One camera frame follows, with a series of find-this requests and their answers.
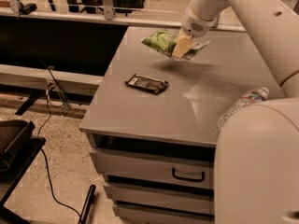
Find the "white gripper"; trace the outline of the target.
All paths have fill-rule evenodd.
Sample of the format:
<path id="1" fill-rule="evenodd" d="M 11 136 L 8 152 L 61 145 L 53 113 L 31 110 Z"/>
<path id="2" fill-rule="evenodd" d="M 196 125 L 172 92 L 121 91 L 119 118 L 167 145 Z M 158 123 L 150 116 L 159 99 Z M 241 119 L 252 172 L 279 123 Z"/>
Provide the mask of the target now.
<path id="1" fill-rule="evenodd" d="M 182 18 L 182 26 L 178 32 L 177 43 L 173 49 L 172 56 L 181 59 L 196 42 L 189 37 L 204 36 L 215 24 L 219 12 L 208 7 L 188 6 Z"/>

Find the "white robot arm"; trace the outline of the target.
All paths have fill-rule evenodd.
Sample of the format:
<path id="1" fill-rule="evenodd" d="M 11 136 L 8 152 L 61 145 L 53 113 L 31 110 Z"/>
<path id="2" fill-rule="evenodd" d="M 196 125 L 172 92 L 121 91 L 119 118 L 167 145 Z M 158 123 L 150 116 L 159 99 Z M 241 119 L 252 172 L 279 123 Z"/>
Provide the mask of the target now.
<path id="1" fill-rule="evenodd" d="M 181 37 L 207 33 L 230 7 L 263 61 L 236 78 L 266 85 L 272 97 L 249 105 L 222 126 L 214 164 L 215 224 L 298 224 L 299 17 L 280 0 L 192 0 Z"/>

